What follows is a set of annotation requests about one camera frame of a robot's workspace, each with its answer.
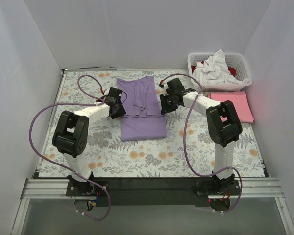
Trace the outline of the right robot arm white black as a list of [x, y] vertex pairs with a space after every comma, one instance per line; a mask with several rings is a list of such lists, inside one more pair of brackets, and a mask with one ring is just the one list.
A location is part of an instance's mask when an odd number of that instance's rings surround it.
[[233, 167], [234, 147], [243, 131], [234, 104], [229, 100], [215, 101], [195, 89], [186, 89], [179, 78], [167, 83], [161, 81], [159, 86], [166, 91], [160, 95], [162, 114], [183, 106], [189, 112], [196, 111], [207, 118], [208, 133], [215, 144], [215, 165], [208, 175], [197, 173], [189, 167], [192, 173], [201, 177], [196, 183], [196, 189], [202, 194], [221, 195], [229, 192], [237, 185], [235, 175], [238, 171]]

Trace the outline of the purple t shirt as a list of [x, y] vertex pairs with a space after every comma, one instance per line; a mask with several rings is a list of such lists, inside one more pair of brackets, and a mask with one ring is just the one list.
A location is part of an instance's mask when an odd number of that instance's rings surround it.
[[165, 138], [166, 119], [161, 114], [154, 77], [132, 81], [118, 78], [117, 86], [125, 92], [121, 97], [125, 109], [121, 117], [121, 141]]

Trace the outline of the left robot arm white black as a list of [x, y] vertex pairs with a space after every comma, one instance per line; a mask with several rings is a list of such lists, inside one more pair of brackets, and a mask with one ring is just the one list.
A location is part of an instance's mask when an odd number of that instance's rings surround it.
[[93, 176], [84, 160], [84, 151], [87, 147], [88, 131], [90, 125], [110, 117], [116, 119], [126, 114], [121, 101], [126, 92], [110, 88], [108, 95], [104, 97], [103, 104], [95, 104], [74, 112], [63, 111], [55, 129], [52, 145], [66, 159], [72, 169], [69, 181], [82, 195], [88, 196], [94, 192], [94, 183], [89, 179]]

